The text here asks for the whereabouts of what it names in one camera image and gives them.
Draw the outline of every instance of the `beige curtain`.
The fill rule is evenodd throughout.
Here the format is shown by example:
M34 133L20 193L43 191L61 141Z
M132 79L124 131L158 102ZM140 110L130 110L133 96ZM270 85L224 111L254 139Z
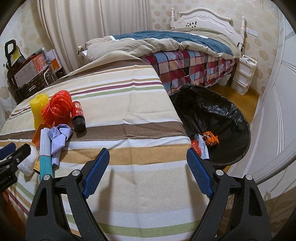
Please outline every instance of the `beige curtain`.
M81 67L78 46L106 35L149 30L149 0L37 0L44 30L66 73Z

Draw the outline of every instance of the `plaid bed sheet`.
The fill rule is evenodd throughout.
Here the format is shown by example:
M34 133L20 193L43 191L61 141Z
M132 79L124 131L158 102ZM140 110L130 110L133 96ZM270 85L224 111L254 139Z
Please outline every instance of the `plaid bed sheet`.
M185 83L212 86L232 71L236 61L191 50L157 52L141 59L153 66L168 94Z

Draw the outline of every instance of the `silver screw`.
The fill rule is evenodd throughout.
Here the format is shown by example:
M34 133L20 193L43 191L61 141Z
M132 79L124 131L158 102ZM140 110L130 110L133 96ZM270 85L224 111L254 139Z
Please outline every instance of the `silver screw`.
M246 178L247 178L248 180L252 180L252 179L253 179L253 177L252 177L251 175L249 175L249 174L246 175Z
M79 170L74 170L73 172L72 172L72 175L73 176L78 176L80 174L80 171Z
M45 181L47 181L49 179L50 179L50 175L48 175L48 174L43 177L43 180L45 180Z
M216 174L217 174L218 176L223 176L224 172L223 172L222 170L217 170L217 171L216 171Z

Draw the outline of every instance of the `carved headboard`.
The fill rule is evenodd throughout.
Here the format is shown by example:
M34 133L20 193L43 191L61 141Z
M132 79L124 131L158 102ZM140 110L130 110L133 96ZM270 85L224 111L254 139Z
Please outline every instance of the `carved headboard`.
M246 31L245 17L242 17L242 27L240 34L238 34L229 22L232 21L229 17L221 16L206 7L197 7L189 11L179 12L181 17L175 21L175 11L172 8L170 26L174 28L194 28L194 27L205 27L219 31L229 38L238 46L239 51L242 50L244 44L244 35Z

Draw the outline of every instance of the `black trash bag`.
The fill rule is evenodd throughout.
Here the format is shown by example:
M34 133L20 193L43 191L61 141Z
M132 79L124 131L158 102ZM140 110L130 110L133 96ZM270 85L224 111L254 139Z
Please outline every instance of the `black trash bag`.
M222 169L241 160L250 147L250 126L242 112L228 99L196 85L186 84L169 95L191 140L211 131L219 144L208 146L210 162Z

